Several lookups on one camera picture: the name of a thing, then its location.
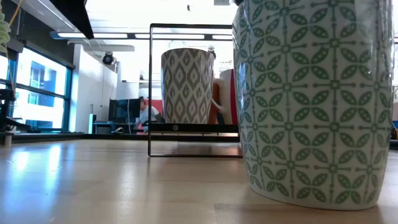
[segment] computer monitor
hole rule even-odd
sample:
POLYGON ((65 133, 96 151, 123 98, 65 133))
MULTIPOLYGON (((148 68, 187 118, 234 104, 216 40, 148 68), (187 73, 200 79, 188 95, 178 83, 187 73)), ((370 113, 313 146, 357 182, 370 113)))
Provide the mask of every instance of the computer monitor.
POLYGON ((130 123, 135 123, 139 118, 140 99, 117 100, 114 115, 115 123, 128 123, 128 114, 130 115, 130 123))

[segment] green patterned mug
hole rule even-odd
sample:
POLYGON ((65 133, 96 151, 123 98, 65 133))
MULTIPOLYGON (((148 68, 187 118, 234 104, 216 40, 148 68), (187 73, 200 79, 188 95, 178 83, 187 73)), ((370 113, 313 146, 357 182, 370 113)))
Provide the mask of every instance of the green patterned mug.
POLYGON ((281 202, 376 204, 391 131, 391 0, 245 0, 233 22, 251 188, 281 202))

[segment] gray patterned mug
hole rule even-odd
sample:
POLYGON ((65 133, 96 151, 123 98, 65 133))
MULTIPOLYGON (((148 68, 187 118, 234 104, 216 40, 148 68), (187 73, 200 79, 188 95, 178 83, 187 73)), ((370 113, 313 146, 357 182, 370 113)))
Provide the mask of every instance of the gray patterned mug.
POLYGON ((162 101, 167 123, 207 124, 214 56, 199 49, 172 49, 162 55, 162 101))
POLYGON ((391 0, 245 0, 233 22, 251 188, 281 202, 376 204, 391 131, 391 0))

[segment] table surface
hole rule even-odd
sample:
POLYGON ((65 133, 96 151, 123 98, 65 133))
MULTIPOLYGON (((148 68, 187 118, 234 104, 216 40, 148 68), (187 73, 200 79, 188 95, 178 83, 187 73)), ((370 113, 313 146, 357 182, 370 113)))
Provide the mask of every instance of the table surface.
MULTIPOLYGON (((208 144, 153 142, 154 152, 208 144)), ((254 193, 242 159, 158 158, 146 141, 78 140, 0 149, 0 223, 398 223, 398 152, 378 206, 358 212, 287 205, 254 193)), ((236 153, 232 144, 212 151, 236 153)))

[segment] black stand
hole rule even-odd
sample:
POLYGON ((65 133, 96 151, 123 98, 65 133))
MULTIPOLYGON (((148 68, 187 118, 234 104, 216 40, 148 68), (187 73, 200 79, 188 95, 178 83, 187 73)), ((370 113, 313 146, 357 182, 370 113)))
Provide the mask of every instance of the black stand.
MULTIPOLYGON (((151 24, 150 25, 150 37, 149 37, 149 108, 152 108, 152 42, 154 40, 154 28, 170 28, 170 29, 219 29, 219 30, 231 30, 232 25, 190 25, 190 24, 151 24)), ((232 41, 232 39, 217 39, 213 36, 225 36, 231 37, 228 34, 201 34, 202 39, 181 39, 175 38, 171 40, 196 40, 196 41, 232 41)), ((162 135, 156 135, 156 140, 170 139, 178 137, 179 141, 183 142, 239 142, 239 136, 218 136, 218 133, 239 133, 238 125, 217 125, 217 124, 164 124, 164 123, 153 123, 151 122, 151 111, 149 110, 149 123, 148 123, 148 156, 154 157, 242 157, 241 152, 233 155, 227 154, 212 154, 211 146, 209 146, 208 154, 154 154, 151 151, 152 133, 162 133, 162 135), (174 136, 164 135, 165 133, 174 133, 174 136), (202 134, 198 136, 176 136, 175 134, 183 133, 196 133, 202 134), (205 133, 217 133, 217 136, 204 136, 205 133)))

